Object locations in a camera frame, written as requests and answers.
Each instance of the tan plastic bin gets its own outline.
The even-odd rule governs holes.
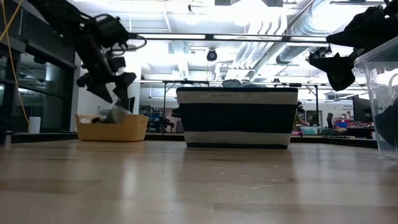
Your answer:
[[[82,141],[142,141],[147,130],[148,117],[127,115],[120,124],[82,123],[83,119],[91,120],[96,116],[76,114],[77,135]]]

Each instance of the yellow cable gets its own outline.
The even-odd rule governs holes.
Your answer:
[[[2,2],[2,14],[3,14],[3,18],[4,18],[4,25],[7,25],[6,7],[4,6],[4,0],[3,0],[3,2]],[[17,78],[17,74],[16,74],[16,72],[15,72],[14,61],[13,61],[13,59],[12,59],[12,51],[11,51],[11,45],[10,45],[10,38],[9,38],[9,36],[8,36],[7,27],[6,27],[6,30],[4,31],[4,33],[6,34],[6,37],[7,37],[8,52],[9,52],[9,55],[10,55],[12,74],[14,75],[15,86],[17,87],[17,90],[18,90],[18,78]],[[21,97],[20,94],[18,94],[18,98],[19,98],[19,101],[20,101],[20,103],[21,103],[22,111],[24,112],[25,120],[26,120],[27,124],[29,125],[29,119],[27,118],[26,111],[25,111],[25,107],[24,107],[24,104],[23,104],[23,102],[22,102],[22,97]]]
[[[7,24],[6,15],[4,14],[4,22],[5,22],[4,25],[6,25],[6,29],[5,29],[5,30],[2,32],[2,34],[0,35],[0,41],[2,40],[2,38],[4,37],[4,35],[6,35],[6,34],[8,33],[8,28],[10,28],[12,22],[14,21],[15,16],[17,15],[17,13],[18,13],[18,11],[19,11],[19,8],[21,8],[22,2],[23,2],[23,1],[24,1],[24,0],[20,0],[20,1],[19,1],[18,6],[17,6],[17,9],[16,9],[15,12],[13,13],[13,15],[11,16],[11,19],[10,19],[10,21],[8,22],[8,24]]]

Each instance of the black and white basket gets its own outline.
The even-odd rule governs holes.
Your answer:
[[[188,147],[287,148],[296,88],[177,89]]]

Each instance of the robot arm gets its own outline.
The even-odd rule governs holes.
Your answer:
[[[398,36],[398,0],[384,2],[387,5],[385,9],[382,6],[369,7],[365,12],[354,16],[343,32],[326,38],[330,44],[353,47],[354,50],[349,56],[340,57],[337,53],[334,57],[326,57],[331,53],[327,48],[310,52],[308,62],[326,72],[334,90],[345,90],[355,82],[352,69],[356,58]],[[376,67],[377,72],[394,68]]]
[[[28,2],[40,12],[67,44],[75,47],[83,62],[83,68],[88,70],[87,74],[79,78],[77,85],[87,86],[88,91],[112,103],[105,84],[113,82],[116,84],[114,93],[121,102],[126,102],[127,87],[134,81],[136,74],[125,72],[119,76],[115,75],[120,67],[126,66],[126,63],[124,58],[115,57],[113,47],[118,44],[120,48],[127,49],[127,41],[139,37],[129,33],[119,18],[108,14],[91,17],[79,11],[67,0],[28,0]],[[103,49],[110,50],[104,54]]]

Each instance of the clear plastic container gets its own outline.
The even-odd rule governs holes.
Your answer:
[[[309,134],[309,135],[318,135],[321,133],[321,127],[305,127],[300,126],[300,130],[302,134]]]
[[[381,157],[398,157],[398,37],[355,60],[356,77],[366,77]]]

